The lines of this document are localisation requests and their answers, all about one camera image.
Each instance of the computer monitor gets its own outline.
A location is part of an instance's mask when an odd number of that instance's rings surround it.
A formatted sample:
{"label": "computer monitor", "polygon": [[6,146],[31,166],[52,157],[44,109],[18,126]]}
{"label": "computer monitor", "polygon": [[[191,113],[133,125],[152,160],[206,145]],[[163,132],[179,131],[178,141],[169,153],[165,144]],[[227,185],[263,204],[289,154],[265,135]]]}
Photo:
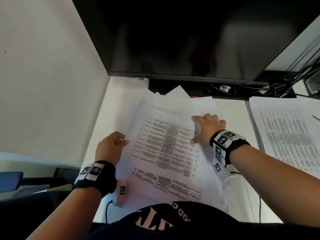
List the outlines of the computer monitor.
{"label": "computer monitor", "polygon": [[110,76],[268,84],[320,0],[73,0]]}

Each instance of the white desk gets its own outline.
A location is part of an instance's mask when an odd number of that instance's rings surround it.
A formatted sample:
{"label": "white desk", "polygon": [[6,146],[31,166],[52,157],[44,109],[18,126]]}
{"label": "white desk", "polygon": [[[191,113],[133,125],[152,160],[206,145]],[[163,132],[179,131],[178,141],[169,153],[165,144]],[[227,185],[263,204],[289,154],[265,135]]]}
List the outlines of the white desk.
{"label": "white desk", "polygon": [[[128,106],[130,99],[140,98],[143,90],[148,88],[145,80],[131,80],[125,77],[111,77],[105,97],[91,136],[91,140],[82,164],[82,168],[94,161],[95,151],[98,143],[114,131],[125,133],[129,125]],[[248,101],[213,99],[217,106],[223,111],[227,128],[244,137],[250,144],[258,148],[257,132],[254,120],[251,116]],[[259,197],[248,182],[241,176],[231,181],[228,189],[230,215],[243,222],[259,221]],[[103,198],[94,222],[105,222],[105,209],[108,200]],[[148,206],[140,202],[139,208]],[[121,219],[134,209],[124,209],[113,206],[108,207],[108,222]],[[281,222],[280,219],[262,202],[262,222]]]}

